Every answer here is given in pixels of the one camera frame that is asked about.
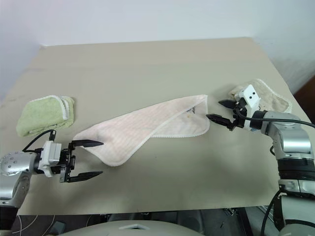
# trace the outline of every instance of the green towel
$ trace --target green towel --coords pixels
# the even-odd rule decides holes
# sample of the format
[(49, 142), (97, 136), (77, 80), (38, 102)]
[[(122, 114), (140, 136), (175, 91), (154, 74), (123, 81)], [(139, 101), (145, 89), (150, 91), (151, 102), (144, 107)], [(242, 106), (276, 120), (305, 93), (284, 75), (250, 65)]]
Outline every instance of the green towel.
[(16, 125), (20, 137), (34, 136), (48, 129), (66, 128), (73, 124), (73, 99), (50, 95), (26, 104)]

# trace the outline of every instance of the table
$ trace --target table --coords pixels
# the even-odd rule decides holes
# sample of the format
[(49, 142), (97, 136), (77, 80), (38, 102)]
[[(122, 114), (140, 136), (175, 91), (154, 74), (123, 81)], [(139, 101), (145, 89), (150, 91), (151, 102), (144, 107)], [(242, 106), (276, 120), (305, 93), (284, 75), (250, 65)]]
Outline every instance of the table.
[[(217, 101), (236, 85), (263, 79), (308, 120), (267, 56), (250, 38), (107, 43), (43, 47), (1, 105), (1, 155), (32, 137), (15, 131), (24, 105), (47, 95), (75, 100), (75, 122), (57, 131), (63, 147), (96, 123), (170, 99), (207, 94), (209, 113), (231, 118)], [(314, 144), (315, 133), (305, 127)], [(46, 138), (35, 143), (42, 147)], [(103, 170), (93, 179), (59, 183), (32, 176), (19, 214), (97, 214), (266, 205), (278, 186), (272, 141), (211, 123), (194, 138), (151, 138), (125, 164), (108, 167), (82, 148), (73, 175)]]

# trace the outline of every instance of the white towel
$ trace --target white towel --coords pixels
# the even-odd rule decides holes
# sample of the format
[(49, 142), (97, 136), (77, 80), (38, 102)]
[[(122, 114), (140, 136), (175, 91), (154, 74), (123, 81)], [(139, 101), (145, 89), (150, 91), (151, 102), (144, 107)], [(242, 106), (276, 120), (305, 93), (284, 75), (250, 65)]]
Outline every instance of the white towel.
[(252, 85), (258, 96), (261, 98), (259, 102), (259, 108), (261, 111), (266, 110), (284, 113), (292, 112), (292, 103), (288, 99), (274, 92), (268, 85), (266, 85), (265, 82), (260, 79), (251, 80), (237, 86), (231, 92), (229, 92), (230, 97), (235, 99), (234, 96), (248, 85)]
[(74, 140), (105, 143), (85, 149), (106, 165), (119, 166), (150, 137), (185, 138), (206, 133), (210, 125), (207, 97), (197, 95), (155, 104), (96, 124), (78, 133)]

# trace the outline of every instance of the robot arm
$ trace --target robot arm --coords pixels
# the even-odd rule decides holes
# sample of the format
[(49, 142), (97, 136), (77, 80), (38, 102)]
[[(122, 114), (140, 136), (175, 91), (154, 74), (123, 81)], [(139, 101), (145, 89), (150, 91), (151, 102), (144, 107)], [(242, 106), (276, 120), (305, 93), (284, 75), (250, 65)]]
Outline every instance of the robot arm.
[(273, 140), (280, 176), (279, 189), (286, 194), (271, 202), (275, 226), (282, 230), (280, 235), (284, 232), (294, 235), (294, 231), (299, 232), (297, 235), (303, 235), (303, 231), (310, 234), (315, 231), (315, 166), (308, 134), (297, 123), (300, 120), (295, 115), (259, 111), (260, 98), (251, 85), (235, 98), (237, 101), (219, 102), (233, 110), (233, 122), (216, 114), (207, 117), (231, 131), (235, 127), (260, 130)]
[(92, 140), (75, 140), (68, 148), (54, 143), (55, 130), (49, 130), (50, 139), (43, 148), (8, 153), (0, 160), (0, 231), (10, 230), (18, 209), (21, 207), (30, 187), (32, 175), (45, 174), (47, 177), (60, 174), (59, 182), (77, 182), (88, 180), (102, 173), (86, 172), (71, 177), (74, 170), (75, 156), (72, 151), (77, 146), (94, 147), (103, 143)]

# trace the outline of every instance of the white wall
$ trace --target white wall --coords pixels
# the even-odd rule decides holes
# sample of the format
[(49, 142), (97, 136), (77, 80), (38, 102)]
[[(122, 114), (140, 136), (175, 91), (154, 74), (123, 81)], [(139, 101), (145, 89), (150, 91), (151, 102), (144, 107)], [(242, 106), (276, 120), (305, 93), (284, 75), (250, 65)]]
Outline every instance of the white wall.
[(2, 0), (0, 95), (40, 45), (249, 36), (296, 92), (315, 74), (314, 0)]

